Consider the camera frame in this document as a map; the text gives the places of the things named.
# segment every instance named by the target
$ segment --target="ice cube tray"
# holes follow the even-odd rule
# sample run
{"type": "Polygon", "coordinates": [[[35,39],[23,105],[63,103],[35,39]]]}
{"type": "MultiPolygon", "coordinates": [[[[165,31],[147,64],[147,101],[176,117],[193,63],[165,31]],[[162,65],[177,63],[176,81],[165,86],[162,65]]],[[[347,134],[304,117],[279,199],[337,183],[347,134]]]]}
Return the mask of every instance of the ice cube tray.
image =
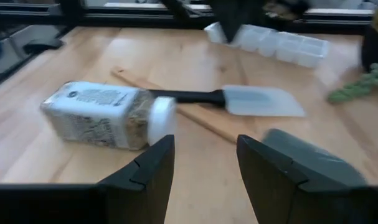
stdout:
{"type": "Polygon", "coordinates": [[[280,32],[279,37],[278,60],[314,68],[327,55],[328,41],[287,32],[280,32]]]}
{"type": "Polygon", "coordinates": [[[233,42],[226,44],[222,28],[218,22],[204,29],[213,43],[225,44],[255,52],[264,57],[276,57],[284,62],[314,68],[325,58],[329,42],[288,32],[253,25],[242,25],[233,42]]]}
{"type": "Polygon", "coordinates": [[[211,42],[216,44],[225,44],[229,47],[239,47],[241,43],[241,38],[244,35],[245,31],[248,29],[248,25],[241,26],[240,30],[237,32],[234,40],[230,44],[226,44],[226,38],[222,31],[222,28],[218,22],[215,22],[206,28],[204,30],[207,32],[208,38],[211,42]]]}

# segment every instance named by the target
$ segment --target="silicone spatula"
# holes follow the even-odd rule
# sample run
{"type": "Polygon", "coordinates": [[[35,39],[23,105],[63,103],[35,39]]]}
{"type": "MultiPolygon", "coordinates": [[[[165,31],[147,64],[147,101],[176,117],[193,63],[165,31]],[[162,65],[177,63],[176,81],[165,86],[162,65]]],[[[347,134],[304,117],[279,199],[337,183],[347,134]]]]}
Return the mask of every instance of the silicone spatula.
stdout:
{"type": "MultiPolygon", "coordinates": [[[[123,81],[124,85],[128,84],[142,89],[162,90],[163,87],[149,82],[145,78],[138,77],[130,71],[126,71],[121,67],[115,66],[111,70],[111,74],[123,81]]],[[[228,114],[216,113],[208,110],[198,104],[179,104],[176,111],[189,118],[191,121],[201,125],[202,127],[218,134],[225,140],[236,143],[237,135],[246,133],[252,138],[258,139],[260,136],[255,131],[248,129],[245,125],[239,122],[234,122],[230,119],[228,114]]]]}
{"type": "Polygon", "coordinates": [[[212,92],[150,90],[155,96],[174,97],[178,103],[210,103],[243,116],[305,116],[288,92],[272,87],[225,85],[212,92]]]}

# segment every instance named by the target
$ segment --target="wooden table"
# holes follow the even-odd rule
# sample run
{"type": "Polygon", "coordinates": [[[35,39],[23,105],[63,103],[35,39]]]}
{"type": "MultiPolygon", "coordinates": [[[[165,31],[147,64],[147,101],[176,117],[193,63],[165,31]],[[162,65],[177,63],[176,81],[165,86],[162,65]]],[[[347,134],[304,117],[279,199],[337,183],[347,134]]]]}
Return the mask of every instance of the wooden table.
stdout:
{"type": "MultiPolygon", "coordinates": [[[[119,65],[172,90],[214,90],[223,84],[275,86],[292,93],[306,118],[224,114],[259,139],[280,128],[342,157],[378,184],[378,90],[331,106],[329,90],[357,79],[360,37],[331,41],[316,69],[211,44],[199,30],[76,28],[65,47],[48,51],[0,85],[0,182],[96,182],[141,152],[61,141],[39,104],[69,80],[123,85],[119,65]]],[[[178,116],[174,182],[166,223],[254,223],[235,146],[178,116]]]]}

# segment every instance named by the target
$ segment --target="jar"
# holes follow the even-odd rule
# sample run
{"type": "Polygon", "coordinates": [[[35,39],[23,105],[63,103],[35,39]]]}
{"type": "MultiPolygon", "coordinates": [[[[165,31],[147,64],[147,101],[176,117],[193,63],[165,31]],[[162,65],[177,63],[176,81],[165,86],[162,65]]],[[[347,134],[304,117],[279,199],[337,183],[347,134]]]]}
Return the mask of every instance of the jar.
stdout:
{"type": "Polygon", "coordinates": [[[68,82],[40,108],[63,139],[130,150],[174,134],[174,98],[130,86],[68,82]]]}

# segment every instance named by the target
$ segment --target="black spatula handle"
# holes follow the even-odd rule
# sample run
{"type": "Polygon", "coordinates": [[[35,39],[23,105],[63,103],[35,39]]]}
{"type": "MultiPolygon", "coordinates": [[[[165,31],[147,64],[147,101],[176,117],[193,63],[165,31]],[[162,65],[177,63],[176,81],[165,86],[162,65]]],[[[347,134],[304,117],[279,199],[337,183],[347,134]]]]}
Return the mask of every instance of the black spatula handle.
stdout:
{"type": "Polygon", "coordinates": [[[169,96],[176,99],[178,103],[210,103],[215,106],[225,107],[225,96],[223,90],[212,92],[198,91],[171,91],[171,90],[149,90],[154,96],[169,96]]]}

